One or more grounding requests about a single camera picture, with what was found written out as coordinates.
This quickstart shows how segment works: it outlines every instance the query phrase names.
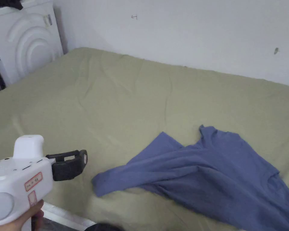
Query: mattress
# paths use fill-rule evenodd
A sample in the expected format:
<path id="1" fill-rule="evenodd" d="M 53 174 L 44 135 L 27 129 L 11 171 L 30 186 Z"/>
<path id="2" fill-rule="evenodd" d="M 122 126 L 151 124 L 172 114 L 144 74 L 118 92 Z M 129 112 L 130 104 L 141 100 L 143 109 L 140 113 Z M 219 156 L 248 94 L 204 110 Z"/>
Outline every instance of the mattress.
<path id="1" fill-rule="evenodd" d="M 126 230 L 236 230 L 138 188 L 98 198 L 90 183 L 161 131 L 195 143 L 202 124 L 240 134 L 289 187 L 289 86 L 89 48 L 0 92 L 0 159 L 19 136 L 41 134 L 45 155 L 89 155 L 82 175 L 54 183 L 45 198 L 52 205 Z"/>

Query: washing machine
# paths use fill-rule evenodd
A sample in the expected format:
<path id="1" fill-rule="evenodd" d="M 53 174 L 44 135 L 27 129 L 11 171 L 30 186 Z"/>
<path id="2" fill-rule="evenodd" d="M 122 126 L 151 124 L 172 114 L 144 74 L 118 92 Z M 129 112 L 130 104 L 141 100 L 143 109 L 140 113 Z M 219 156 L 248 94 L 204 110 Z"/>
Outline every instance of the washing machine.
<path id="1" fill-rule="evenodd" d="M 0 8 L 0 74 L 9 86 L 63 55 L 51 0 Z"/>

